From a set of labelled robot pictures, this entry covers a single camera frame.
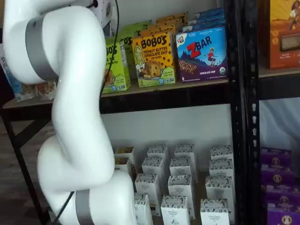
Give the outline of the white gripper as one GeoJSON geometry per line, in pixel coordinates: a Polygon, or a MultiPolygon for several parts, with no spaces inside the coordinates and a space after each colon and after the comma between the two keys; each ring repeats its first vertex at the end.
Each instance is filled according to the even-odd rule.
{"type": "Polygon", "coordinates": [[[93,0],[90,10],[97,17],[100,25],[107,25],[112,18],[112,2],[110,0],[93,0]]]}

